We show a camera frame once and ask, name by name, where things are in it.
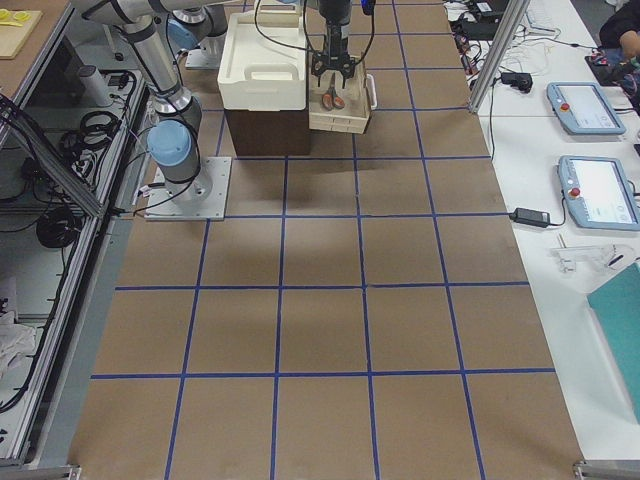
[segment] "black cable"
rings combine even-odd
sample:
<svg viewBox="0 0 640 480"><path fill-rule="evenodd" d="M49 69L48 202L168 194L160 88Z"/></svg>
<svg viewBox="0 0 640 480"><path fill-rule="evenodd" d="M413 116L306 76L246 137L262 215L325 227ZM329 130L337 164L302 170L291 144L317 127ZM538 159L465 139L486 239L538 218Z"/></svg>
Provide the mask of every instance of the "black cable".
<svg viewBox="0 0 640 480"><path fill-rule="evenodd" d="M132 164L132 163L134 163L136 160L138 160L138 158L142 157L143 155L146 155L147 153L149 153L149 151L148 151L148 150L145 150L144 152L140 152L140 153L138 153L135 157L133 157L131 160L129 160L129 161L125 164L124 168L127 168L129 165L131 165L131 164Z"/></svg>
<svg viewBox="0 0 640 480"><path fill-rule="evenodd" d="M51 155L57 160L62 160L62 157L58 150L53 146L53 144L49 141L49 139L44 134L40 125L33 120L27 113L24 112L20 107L18 107L13 101L7 98L5 95L0 93L0 107L4 107L8 110L8 116L5 117L0 115L0 121L6 123L13 129L15 129L20 135L24 138L25 142L28 144L29 150L33 154L34 158L37 157L35 154L35 148L33 143L31 142L31 138L26 134L24 128L19 126L16 122L20 122L21 120L25 122L34 132L36 137L42 142L44 148L46 148Z"/></svg>
<svg viewBox="0 0 640 480"><path fill-rule="evenodd" d="M56 318L56 313L57 313L56 311L58 309L58 305L60 304L60 299L62 298L62 288L67 280L67 277L69 276L69 270L70 270L69 265L71 264L71 259L73 258L73 255L75 254L75 251L77 248L78 248L78 242L75 242L73 244L71 253L69 254L69 259L67 263L65 264L63 262L62 273L60 275L60 282L58 283L58 288L56 289L56 293L53 299L53 305L51 306L49 316L47 317L47 321L45 322L45 324L42 327L39 327L42 329L42 335L40 337L40 341L38 342L38 347L36 348L36 352L32 356L31 365L29 367L29 372L27 373L27 377L25 378L25 381L21 387L14 389L16 390L16 393L13 395L13 397L11 397L6 402L0 403L0 414L6 413L12 408L14 408L20 402L20 400L22 400L22 397L24 397L24 394L29 389L31 380L33 379L33 375L35 374L38 360L40 359L40 356L42 355L42 351L44 350L44 346L46 343L45 340L47 338L49 328L51 327L53 320Z"/></svg>
<svg viewBox="0 0 640 480"><path fill-rule="evenodd" d="M89 123L100 117L106 117L107 121L105 123ZM122 120L123 118L118 118L107 110L96 110L87 113L80 120L80 128L78 129L81 134L81 147L92 152L105 149L113 141L113 137L120 128ZM87 141L92 137L100 138L92 142Z"/></svg>
<svg viewBox="0 0 640 480"><path fill-rule="evenodd" d="M278 40L275 40L275 39L267 36L262 30L260 30L260 26L258 25L258 11L260 10L260 4L261 3L262 3L262 0L258 0L258 3L256 3L256 6L255 6L255 11L253 13L253 24L256 27L256 31L261 36L263 36L264 38L266 38L270 42L273 42L273 43L275 43L277 45L280 45L282 47L293 48L295 50L302 50L303 52L307 52L307 53L315 53L315 51L313 49L309 49L309 48L305 48L305 47L299 47L297 45L289 45L288 43L279 42Z"/></svg>
<svg viewBox="0 0 640 480"><path fill-rule="evenodd" d="M151 74L151 71L149 70L149 67L147 66L147 64L145 63L144 59L142 58L142 56L140 55L140 52L138 52L138 50L135 48L135 45L131 45L131 49L133 50L133 53L136 55L136 57L139 60L140 65L142 66L142 68L147 72L149 79L151 80L151 82L154 84L154 86L156 87L157 92L160 92L160 85L158 84L158 82L156 81L156 79L153 77L153 75ZM165 100L167 101L167 103L169 103L169 105L171 105L171 107L173 107L175 113L180 116L180 120L172 118L172 120L181 123L182 125L184 125L187 130L189 131L189 134L191 135L193 142L195 144L195 148L196 148L196 155L198 156L198 159L201 158L200 156L200 146L198 145L198 132L195 131L195 128L193 128L193 125L191 125L189 122L187 122L187 119L184 117L184 115L182 114L182 112L178 109L178 107L171 101L171 99L169 97L166 97ZM133 161L137 160L138 155L136 155L136 157L134 157L134 159L130 160L127 165L125 166L128 167L131 163L133 163ZM136 215L138 212L142 211L142 210L146 210L148 208L153 208L153 207L157 207L159 205L163 205L164 203L169 202L170 200L173 200L174 198L178 197L179 195L182 195L184 192L186 192L189 187L191 187L191 185L193 184L196 176L194 176L193 178L191 178L191 180L189 181L189 183L187 184L187 186L181 190L180 192L178 192L177 194L173 195L172 197L167 198L166 200L156 204L156 205L149 205L146 206L144 208L140 208L140 209L136 209L132 212L133 215Z"/></svg>
<svg viewBox="0 0 640 480"><path fill-rule="evenodd" d="M142 190L143 188L148 188L150 190L153 190L154 188L162 188L164 187L166 184L164 182L154 182L154 183L149 183L148 185L145 185L144 187L140 188L138 190L138 194L137 196L140 197L141 195L144 194L144 191Z"/></svg>
<svg viewBox="0 0 640 480"><path fill-rule="evenodd" d="M311 53L319 55L320 52L313 48L311 38L309 38L309 31L307 30L307 3L308 0L304 0L302 4L302 31L304 32L304 38L307 40L307 46L311 49Z"/></svg>
<svg viewBox="0 0 640 480"><path fill-rule="evenodd" d="M633 183L631 180L627 179L627 182L629 182L629 185L631 185L631 192L633 193L634 197L640 197L640 193L636 193L636 184Z"/></svg>
<svg viewBox="0 0 640 480"><path fill-rule="evenodd" d="M480 61L480 58L482 57L482 44L480 42L478 42L478 44L476 46L478 47L478 53L476 53L473 56L473 61L477 65L478 61Z"/></svg>
<svg viewBox="0 0 640 480"><path fill-rule="evenodd" d="M14 122L10 121L8 118L6 118L6 117L4 117L2 115L0 115L0 122L5 123L6 125L9 125L18 134L20 134L20 136L24 139L25 143L27 144L27 148L28 148L29 152L31 153L31 156L33 157L33 159L36 162L39 163L39 161L38 161L39 155L35 150L33 142L31 141L32 139L31 139L31 137L29 137L29 135L27 135L27 133L22 129L22 127L19 127L17 124L15 124ZM53 149L52 154L55 156L56 159L58 159L60 161L60 163L64 164L63 158L61 157L60 153L56 149ZM79 178L83 183L85 183L85 185L87 185L89 187L91 186L91 185L89 185L89 183L85 179L83 179L82 177L79 177Z"/></svg>
<svg viewBox="0 0 640 480"><path fill-rule="evenodd" d="M29 182L24 182L24 185L22 186L22 190L20 191L20 193L17 193L16 195L13 195L12 197L5 197L5 198L0 198L0 203L13 203L16 200L18 200L22 195L24 195L27 192L27 187L29 186Z"/></svg>
<svg viewBox="0 0 640 480"><path fill-rule="evenodd" d="M40 202L40 203L45 203L45 204L50 204L50 205L65 205L65 200L67 199L66 195L63 193L59 193L56 192L54 190L54 187L52 184L48 185L49 191L47 192L49 194L49 200L43 200L40 197L38 197L38 192L37 192L37 188L36 188L36 184L32 183L31 185L31 194L33 195L33 198L36 199L36 201ZM60 201L55 202L53 201L54 198L59 198Z"/></svg>
<svg viewBox="0 0 640 480"><path fill-rule="evenodd" d="M33 227L35 224L38 223L38 220L40 220L40 217L42 217L42 215L46 214L49 211L49 208L51 208L51 202L49 202L47 204L47 206L45 207L45 209L41 213L37 214L38 217L33 222L30 222L30 223L28 223L27 225L25 225L23 227L13 228L13 229L10 229L10 230L0 230L0 233L20 233L20 232L24 232L25 230L30 229L31 227Z"/></svg>
<svg viewBox="0 0 640 480"><path fill-rule="evenodd" d="M165 203L168 203L172 200L174 200L176 197L179 197L180 195L182 195L184 192L186 192L187 190L189 190L189 188L191 187L191 185L193 185L193 182L196 178L193 177L189 183L187 184L186 187L184 187L182 190L180 190L178 193L176 193L175 195L170 196L169 198L166 198L164 200L162 200L161 202L158 203L154 203L153 205L147 205L146 207L142 207L142 208L136 208L133 212L131 212L132 215L138 215L138 212L142 212L144 210L147 210L149 208L155 208L155 207L159 207L160 205L164 205Z"/></svg>
<svg viewBox="0 0 640 480"><path fill-rule="evenodd" d="M373 39L376 36L376 22L375 22L375 9L372 10L371 12L371 34L369 35L369 43L367 43L367 47L364 49L364 52L362 52L362 56L360 57L360 59L355 63L356 65L360 65L364 59L367 57L367 54L369 53L369 49L371 48L371 44L373 43Z"/></svg>
<svg viewBox="0 0 640 480"><path fill-rule="evenodd" d="M549 223L550 226L552 227L561 227L562 225L565 224L565 222L567 221L567 208L566 208L566 202L567 199L564 196L564 192L562 193L562 200L561 200L561 204L562 204L562 222L560 223Z"/></svg>
<svg viewBox="0 0 640 480"><path fill-rule="evenodd" d="M581 47L581 48L588 48L589 50L593 50L594 48L597 48L597 47L589 47L587 45L582 45L581 43L577 43L577 42L563 42L561 40L556 40L555 38L551 38L551 37L531 38L531 39L528 39L528 40L525 39L525 40L522 40L522 42L520 42L520 43L537 42L537 41L540 41L540 40L547 40L549 42L559 43L561 45L567 45L567 46L573 47L573 48Z"/></svg>
<svg viewBox="0 0 640 480"><path fill-rule="evenodd" d="M207 16L211 21L211 25L213 25L213 20L211 19L211 15L209 14L209 12L207 12ZM178 78L180 79L180 84L184 85L184 81L182 80L182 72L180 71L180 63L176 59L176 54L173 53L171 40L169 40L169 15L167 15L167 18L164 21L164 36L165 36L165 39L167 40L167 47L169 47L169 52L171 53L171 60L173 61L173 65L175 65L176 67L176 71L178 72Z"/></svg>

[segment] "white cooler box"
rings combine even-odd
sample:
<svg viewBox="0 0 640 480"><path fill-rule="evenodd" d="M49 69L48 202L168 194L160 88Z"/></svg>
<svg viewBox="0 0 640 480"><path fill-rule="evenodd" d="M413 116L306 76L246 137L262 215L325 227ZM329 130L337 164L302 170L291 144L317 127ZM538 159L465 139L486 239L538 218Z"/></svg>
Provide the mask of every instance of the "white cooler box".
<svg viewBox="0 0 640 480"><path fill-rule="evenodd" d="M305 47L299 10L268 10L268 6L261 6L258 22L269 38ZM260 35L253 10L234 13L229 20L218 85L227 110L304 110L306 53L277 45Z"/></svg>

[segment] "white table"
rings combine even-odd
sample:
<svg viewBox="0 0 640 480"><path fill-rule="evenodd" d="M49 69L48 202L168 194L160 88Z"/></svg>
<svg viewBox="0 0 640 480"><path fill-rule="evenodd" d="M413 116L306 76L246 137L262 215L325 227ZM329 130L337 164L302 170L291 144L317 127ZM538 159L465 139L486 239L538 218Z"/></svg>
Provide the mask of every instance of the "white table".
<svg viewBox="0 0 640 480"><path fill-rule="evenodd" d="M556 40L566 43L593 46L595 44L588 30L570 0L539 0L545 10L560 29ZM527 36L514 40L514 47L507 51L501 66L516 72L530 73L533 88L524 94L517 89L504 85L500 81L495 85L493 95L493 116L553 116L553 111L546 98L546 87L551 82L580 81L595 82L584 57L591 51L583 47L571 47L544 40L544 37ZM491 93L487 94L479 115L488 115L490 111Z"/></svg>
<svg viewBox="0 0 640 480"><path fill-rule="evenodd" d="M593 45L570 0L543 0L562 33L558 40ZM560 183L556 165L562 155L619 158L627 177L640 186L638 141L640 118L621 115L627 132L614 137L567 134L551 110L546 86L556 81L595 81L584 61L588 49L549 41L530 42L512 50L503 65L533 74L529 94L496 84L493 106L494 166L509 211L516 207L547 211L562 220ZM614 108L628 108L621 89L605 89ZM491 93L479 111L489 140ZM576 436L587 460L640 460L640 424L636 420L622 378L608 351L587 294L614 276L588 262L577 271L562 273L552 249L626 244L640 256L640 234L576 227L567 213L566 224L539 229L513 224L514 234L531 284L554 365Z"/></svg>
<svg viewBox="0 0 640 480"><path fill-rule="evenodd" d="M632 147L640 118L635 114L623 118L628 134L595 143L577 142L554 117L494 118L494 165L507 208L545 210L554 223L560 222L555 166L562 155L619 158L627 177L640 183L640 158ZM487 142L488 123L487 117L481 118ZM586 298L612 278L613 272L600 272L587 262L578 262L575 273L564 274L551 253L561 246L558 234L562 234L567 246L626 244L640 255L640 235L581 229L568 215L566 224L558 229L513 227L585 458L640 459L640 425Z"/></svg>

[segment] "person's arm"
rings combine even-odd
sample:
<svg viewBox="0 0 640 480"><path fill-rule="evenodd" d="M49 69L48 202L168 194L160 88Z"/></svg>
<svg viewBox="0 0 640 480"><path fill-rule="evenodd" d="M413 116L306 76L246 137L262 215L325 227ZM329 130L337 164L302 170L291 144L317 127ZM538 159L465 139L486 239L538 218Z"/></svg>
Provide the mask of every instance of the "person's arm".
<svg viewBox="0 0 640 480"><path fill-rule="evenodd" d="M640 54L640 0L631 0L609 18L600 29L600 42L604 48L622 47L628 58Z"/></svg>

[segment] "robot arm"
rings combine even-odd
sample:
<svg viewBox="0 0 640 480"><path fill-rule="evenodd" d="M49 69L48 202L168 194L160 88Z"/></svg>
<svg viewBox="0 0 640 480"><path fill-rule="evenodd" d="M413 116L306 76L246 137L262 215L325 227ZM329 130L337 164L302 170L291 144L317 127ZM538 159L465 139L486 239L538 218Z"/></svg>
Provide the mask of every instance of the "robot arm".
<svg viewBox="0 0 640 480"><path fill-rule="evenodd" d="M223 5L176 10L167 22L167 36L189 52L187 69L220 67L228 28Z"/></svg>
<svg viewBox="0 0 640 480"><path fill-rule="evenodd" d="M85 20L125 25L138 22L143 15L197 9L230 1L233 0L71 0L71 3Z"/></svg>

